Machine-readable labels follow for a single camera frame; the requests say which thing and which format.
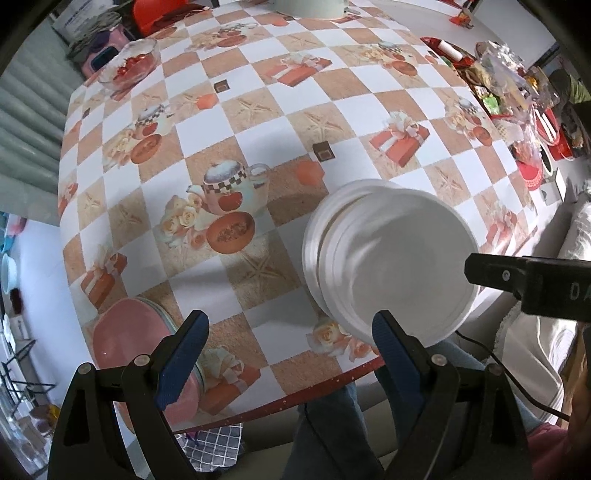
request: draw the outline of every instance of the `cardboard box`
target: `cardboard box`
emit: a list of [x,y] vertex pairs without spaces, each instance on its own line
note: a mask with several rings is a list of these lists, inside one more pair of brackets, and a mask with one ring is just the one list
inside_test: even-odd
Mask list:
[[542,185],[540,185],[540,191],[546,205],[552,205],[556,202],[563,202],[566,195],[566,182],[560,170],[552,174],[551,177],[544,179]]

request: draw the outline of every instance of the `spool of thread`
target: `spool of thread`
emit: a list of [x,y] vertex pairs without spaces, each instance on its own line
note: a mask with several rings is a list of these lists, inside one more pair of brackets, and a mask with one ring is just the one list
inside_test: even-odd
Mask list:
[[441,50],[450,60],[453,61],[461,61],[464,58],[464,55],[453,48],[449,43],[445,40],[441,40],[439,44],[439,50]]

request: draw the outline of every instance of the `teapot print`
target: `teapot print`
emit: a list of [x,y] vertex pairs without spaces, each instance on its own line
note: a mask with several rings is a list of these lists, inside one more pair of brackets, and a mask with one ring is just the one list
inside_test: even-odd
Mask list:
[[235,210],[255,216],[267,205],[270,168],[264,163],[244,166],[236,160],[212,165],[201,185],[191,185],[187,192],[198,195],[202,208],[214,215]]
[[173,122],[170,120],[173,115],[168,102],[147,108],[138,115],[135,121],[134,138],[142,140],[154,134],[163,137],[168,135],[173,128]]

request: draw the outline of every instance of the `black cable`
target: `black cable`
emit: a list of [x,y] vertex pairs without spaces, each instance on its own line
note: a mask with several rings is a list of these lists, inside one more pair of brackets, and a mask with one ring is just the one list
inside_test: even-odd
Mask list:
[[544,410],[552,415],[555,415],[556,417],[564,420],[564,421],[570,421],[570,416],[568,416],[566,413],[563,413],[561,411],[555,410],[553,408],[550,408],[548,405],[544,405],[542,402],[537,401],[534,397],[532,397],[528,391],[517,381],[517,379],[513,376],[513,374],[511,372],[509,372],[509,370],[507,369],[507,367],[505,365],[503,365],[503,362],[501,362],[498,357],[483,343],[480,343],[478,340],[474,340],[470,337],[467,337],[465,335],[462,335],[458,330],[456,330],[456,333],[458,335],[458,337],[463,338],[464,340],[467,340],[468,342],[472,342],[475,345],[478,345],[479,347],[483,348],[486,353],[488,353],[492,359],[501,366],[501,368],[504,370],[504,372],[507,374],[507,377],[509,377],[511,379],[511,381],[515,384],[515,386],[519,389],[519,391],[521,393],[523,393],[524,397],[527,398],[527,400],[534,406],[539,408],[540,410]]

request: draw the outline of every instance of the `glass bowl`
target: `glass bowl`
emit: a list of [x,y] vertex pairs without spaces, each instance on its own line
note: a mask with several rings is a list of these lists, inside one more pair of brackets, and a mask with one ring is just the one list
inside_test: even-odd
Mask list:
[[[98,81],[114,92],[130,90],[156,68],[158,63],[157,43],[153,38],[144,38],[128,43],[103,68]],[[129,65],[129,59],[136,59],[138,56],[142,56],[141,60]],[[122,67],[125,69],[124,73],[120,71]]]

